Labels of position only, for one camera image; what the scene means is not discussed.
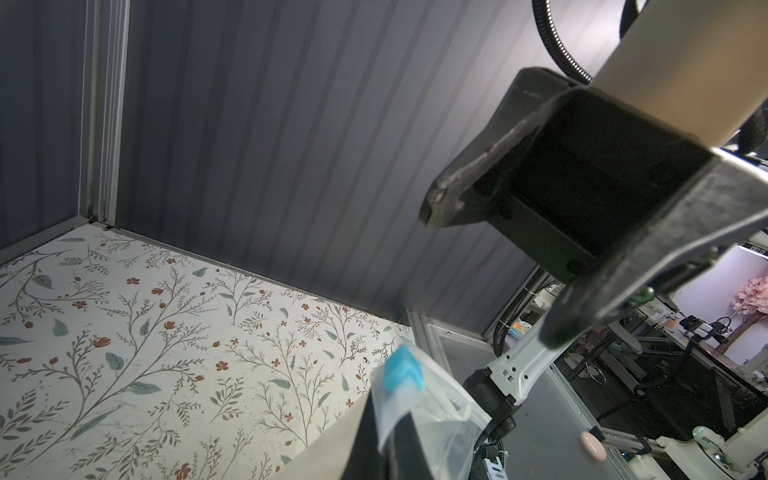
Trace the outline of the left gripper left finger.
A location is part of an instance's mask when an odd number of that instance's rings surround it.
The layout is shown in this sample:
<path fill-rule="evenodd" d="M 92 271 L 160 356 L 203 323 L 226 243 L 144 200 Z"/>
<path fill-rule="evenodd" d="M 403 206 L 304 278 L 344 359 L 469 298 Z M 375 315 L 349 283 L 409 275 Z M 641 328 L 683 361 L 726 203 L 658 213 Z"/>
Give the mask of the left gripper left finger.
<path fill-rule="evenodd" d="M 340 479 L 386 480 L 389 478 L 388 474 L 388 460 L 378 450 L 378 433 L 373 401 L 368 399 L 364 404 L 350 456 Z"/>

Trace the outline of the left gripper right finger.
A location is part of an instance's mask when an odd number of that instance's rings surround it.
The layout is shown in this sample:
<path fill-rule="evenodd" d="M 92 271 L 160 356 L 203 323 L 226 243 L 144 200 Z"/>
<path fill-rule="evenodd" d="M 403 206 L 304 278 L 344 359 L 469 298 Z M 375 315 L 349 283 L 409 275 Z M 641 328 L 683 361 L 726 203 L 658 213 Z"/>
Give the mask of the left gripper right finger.
<path fill-rule="evenodd" d="M 433 479 L 411 414 L 403 416 L 389 435 L 389 478 Z"/>

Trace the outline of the clear zip top bag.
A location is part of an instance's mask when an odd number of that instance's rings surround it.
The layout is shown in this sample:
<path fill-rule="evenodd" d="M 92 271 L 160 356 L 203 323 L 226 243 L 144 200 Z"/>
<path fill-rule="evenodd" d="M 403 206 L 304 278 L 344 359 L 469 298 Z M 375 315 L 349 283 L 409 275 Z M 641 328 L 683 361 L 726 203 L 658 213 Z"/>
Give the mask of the clear zip top bag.
<path fill-rule="evenodd" d="M 369 396 L 378 450 L 389 459 L 389 435 L 403 416 L 411 414 L 433 479 L 467 479 L 476 443 L 491 417 L 436 361 L 409 346 L 421 362 L 425 388 L 386 392 L 382 382 L 386 361 L 375 369 Z"/>

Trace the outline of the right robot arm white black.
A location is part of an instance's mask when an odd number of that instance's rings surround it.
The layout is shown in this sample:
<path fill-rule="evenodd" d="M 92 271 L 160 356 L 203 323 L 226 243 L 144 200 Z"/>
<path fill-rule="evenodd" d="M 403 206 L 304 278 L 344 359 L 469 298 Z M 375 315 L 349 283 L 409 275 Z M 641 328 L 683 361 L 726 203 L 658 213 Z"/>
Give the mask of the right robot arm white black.
<path fill-rule="evenodd" d="M 420 219 L 488 223 L 565 286 L 530 334 L 466 382 L 495 440 L 584 332 L 679 288 L 764 227 L 767 174 L 595 88 L 526 68 L 435 178 Z"/>

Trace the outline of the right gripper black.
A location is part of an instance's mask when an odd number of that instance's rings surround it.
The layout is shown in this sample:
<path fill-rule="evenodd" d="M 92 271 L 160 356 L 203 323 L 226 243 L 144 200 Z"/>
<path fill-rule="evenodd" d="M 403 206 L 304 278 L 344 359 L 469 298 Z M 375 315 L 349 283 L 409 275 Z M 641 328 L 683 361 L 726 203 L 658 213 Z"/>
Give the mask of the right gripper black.
<path fill-rule="evenodd" d="M 548 348 L 677 289 L 767 225 L 766 171 L 725 152 L 705 165 L 707 148 L 681 134 L 591 90 L 563 93 L 578 85 L 520 70 L 419 211 L 430 228 L 487 220 L 568 284 L 658 210 L 558 296 Z"/>

